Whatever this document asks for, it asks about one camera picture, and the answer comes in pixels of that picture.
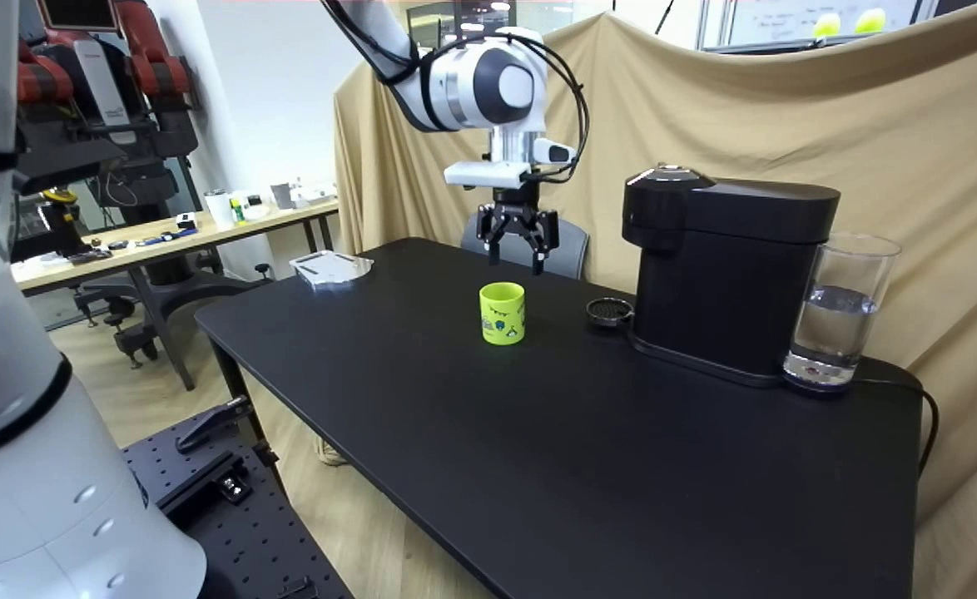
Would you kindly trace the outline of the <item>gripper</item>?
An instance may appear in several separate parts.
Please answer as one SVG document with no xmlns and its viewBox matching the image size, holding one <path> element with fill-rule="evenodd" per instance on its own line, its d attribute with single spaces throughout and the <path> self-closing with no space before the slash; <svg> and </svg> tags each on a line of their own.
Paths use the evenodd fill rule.
<svg viewBox="0 0 977 599">
<path fill-rule="evenodd" d="M 499 265 L 500 241 L 511 217 L 519 217 L 519 234 L 532 250 L 533 275 L 544 273 L 544 263 L 558 248 L 558 213 L 539 209 L 539 182 L 520 187 L 494 187 L 493 204 L 479 205 L 478 240 L 484 244 L 490 265 Z"/>
</svg>

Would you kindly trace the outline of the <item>green printed mug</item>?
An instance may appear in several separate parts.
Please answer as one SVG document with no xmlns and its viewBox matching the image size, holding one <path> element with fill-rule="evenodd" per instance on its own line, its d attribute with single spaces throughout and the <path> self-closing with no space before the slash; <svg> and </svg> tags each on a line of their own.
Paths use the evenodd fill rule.
<svg viewBox="0 0 977 599">
<path fill-rule="evenodd" d="M 525 288 L 516 283 L 491 283 L 479 291 L 481 333 L 497 346 L 519 344 L 526 334 Z"/>
</svg>

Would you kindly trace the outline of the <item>grey office chair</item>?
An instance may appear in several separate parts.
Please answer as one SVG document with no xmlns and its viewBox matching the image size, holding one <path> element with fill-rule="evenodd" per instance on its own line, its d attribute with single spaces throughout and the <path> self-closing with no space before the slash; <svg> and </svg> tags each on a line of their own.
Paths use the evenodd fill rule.
<svg viewBox="0 0 977 599">
<path fill-rule="evenodd" d="M 487 255 L 488 251 L 484 243 L 476 236 L 477 221 L 477 215 L 469 217 L 459 237 L 459 246 L 463 250 Z M 568 220 L 558 221 L 558 232 L 560 232 L 560 245 L 557 249 L 550 250 L 547 255 L 544 261 L 544 272 L 582 280 L 590 235 Z M 499 249 L 502 261 L 526 265 L 527 268 L 532 263 L 532 251 L 527 242 L 518 235 L 506 234 L 500 240 Z"/>
</svg>

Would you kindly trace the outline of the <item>black coffee machine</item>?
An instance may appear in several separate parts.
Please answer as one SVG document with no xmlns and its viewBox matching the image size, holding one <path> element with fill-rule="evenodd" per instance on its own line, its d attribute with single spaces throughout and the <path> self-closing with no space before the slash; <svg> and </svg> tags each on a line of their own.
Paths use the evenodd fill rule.
<svg viewBox="0 0 977 599">
<path fill-rule="evenodd" d="M 746 386 L 788 380 L 812 392 L 845 390 L 858 350 L 840 364 L 796 340 L 840 197 L 826 186 L 713 178 L 670 164 L 627 179 L 622 237 L 640 250 L 629 344 Z"/>
</svg>

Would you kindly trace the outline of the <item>beige cloth backdrop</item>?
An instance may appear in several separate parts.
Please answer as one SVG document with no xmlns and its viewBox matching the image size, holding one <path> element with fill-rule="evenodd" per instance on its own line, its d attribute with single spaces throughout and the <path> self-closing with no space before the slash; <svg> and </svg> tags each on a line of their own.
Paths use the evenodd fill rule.
<svg viewBox="0 0 977 599">
<path fill-rule="evenodd" d="M 636 288 L 624 181 L 658 162 L 835 187 L 835 228 L 902 246 L 869 345 L 937 398 L 915 599 L 977 599 L 977 4 L 839 47 L 718 56 L 609 12 L 548 35 L 584 85 L 590 140 L 545 200 L 592 236 L 587 276 Z"/>
</svg>

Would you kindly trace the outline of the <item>white cup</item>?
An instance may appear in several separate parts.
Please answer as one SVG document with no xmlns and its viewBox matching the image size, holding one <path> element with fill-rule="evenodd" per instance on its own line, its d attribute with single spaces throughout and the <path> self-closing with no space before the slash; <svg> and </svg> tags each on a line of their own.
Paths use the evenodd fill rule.
<svg viewBox="0 0 977 599">
<path fill-rule="evenodd" d="M 202 196 L 203 207 L 218 229 L 230 229 L 236 225 L 231 200 L 232 194 L 223 189 L 211 190 Z"/>
</svg>

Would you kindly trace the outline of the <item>clear water tank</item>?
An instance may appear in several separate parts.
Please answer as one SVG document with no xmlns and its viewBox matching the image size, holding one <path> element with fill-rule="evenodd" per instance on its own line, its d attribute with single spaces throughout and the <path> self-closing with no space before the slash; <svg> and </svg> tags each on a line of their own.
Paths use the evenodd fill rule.
<svg viewBox="0 0 977 599">
<path fill-rule="evenodd" d="M 785 380 L 816 392 L 849 386 L 900 253 L 900 244 L 870 234 L 838 232 L 819 246 L 782 364 Z"/>
</svg>

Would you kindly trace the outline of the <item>wooden table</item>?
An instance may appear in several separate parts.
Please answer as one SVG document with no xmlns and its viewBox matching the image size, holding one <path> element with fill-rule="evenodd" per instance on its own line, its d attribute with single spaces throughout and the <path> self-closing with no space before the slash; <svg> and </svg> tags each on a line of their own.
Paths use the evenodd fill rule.
<svg viewBox="0 0 977 599">
<path fill-rule="evenodd" d="M 195 234 L 181 234 L 176 232 L 169 241 L 159 241 L 158 236 L 168 226 L 168 221 L 157 220 L 137 226 L 106 231 L 99 235 L 103 244 L 113 241 L 126 240 L 128 246 L 115 250 L 109 257 L 86 263 L 72 263 L 70 261 L 53 261 L 44 263 L 40 260 L 17 262 L 12 267 L 14 280 L 17 281 L 23 293 L 32 297 L 43 295 L 48 291 L 62 288 L 74 288 L 93 280 L 103 280 L 109 275 L 126 273 L 130 278 L 130 286 L 135 296 L 145 307 L 146 323 L 154 329 L 162 348 L 166 351 L 170 363 L 185 389 L 192 391 L 196 382 L 191 372 L 186 368 L 183 358 L 177 353 L 172 334 L 166 326 L 166 319 L 174 311 L 199 300 L 227 295 L 238 295 L 248 289 L 260 287 L 270 280 L 271 266 L 260 263 L 256 272 L 260 278 L 254 281 L 238 280 L 223 276 L 219 270 L 189 270 L 184 280 L 171 285 L 153 285 L 150 273 L 158 265 L 170 261 L 178 261 L 185 255 L 199 253 L 201 250 L 214 251 L 217 247 L 241 241 L 250 236 L 268 234 L 275 229 L 301 225 L 305 231 L 307 246 L 315 253 L 318 246 L 312 230 L 312 223 L 317 223 L 326 249 L 332 249 L 329 215 L 339 212 L 339 202 L 334 198 L 312 202 L 307 207 L 290 210 L 270 208 L 260 219 L 249 224 L 236 226 L 219 226 L 212 220 L 210 213 L 201 211 L 196 213 L 198 230 Z M 154 239 L 152 244 L 143 244 L 146 239 Z"/>
</svg>

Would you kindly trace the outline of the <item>black clamp lever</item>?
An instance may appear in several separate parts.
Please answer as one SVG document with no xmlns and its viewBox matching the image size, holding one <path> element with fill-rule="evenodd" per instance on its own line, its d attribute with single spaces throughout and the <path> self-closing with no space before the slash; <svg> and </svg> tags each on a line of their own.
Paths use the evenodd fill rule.
<svg viewBox="0 0 977 599">
<path fill-rule="evenodd" d="M 203 414 L 198 414 L 188 431 L 174 441 L 174 448 L 181 455 L 192 453 L 211 439 L 214 432 L 237 423 L 242 418 L 249 417 L 254 412 L 252 402 L 244 395 L 230 399 L 225 404 L 212 407 Z"/>
</svg>

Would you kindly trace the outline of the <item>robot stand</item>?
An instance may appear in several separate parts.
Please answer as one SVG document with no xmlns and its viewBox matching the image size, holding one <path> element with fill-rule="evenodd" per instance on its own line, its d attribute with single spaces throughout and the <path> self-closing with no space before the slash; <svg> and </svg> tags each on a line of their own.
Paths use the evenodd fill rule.
<svg viewBox="0 0 977 599">
<path fill-rule="evenodd" d="M 206 553 L 198 599 L 353 599 L 280 485 L 275 455 L 253 432 L 254 414 L 181 455 L 174 441 L 196 416 L 123 455 L 150 504 Z"/>
</svg>

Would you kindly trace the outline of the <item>red and black robot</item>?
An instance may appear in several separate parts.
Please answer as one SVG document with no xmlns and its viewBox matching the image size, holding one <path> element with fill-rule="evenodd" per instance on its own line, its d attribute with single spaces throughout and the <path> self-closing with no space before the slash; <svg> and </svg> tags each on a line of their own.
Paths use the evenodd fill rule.
<svg viewBox="0 0 977 599">
<path fill-rule="evenodd" d="M 199 102 L 184 57 L 172 54 L 145 0 L 35 0 L 42 31 L 17 45 L 14 190 L 39 193 L 48 232 L 17 242 L 17 257 L 57 251 L 92 260 L 67 192 L 85 181 L 102 212 L 124 224 L 168 219 L 179 193 L 166 167 L 188 170 Z"/>
</svg>

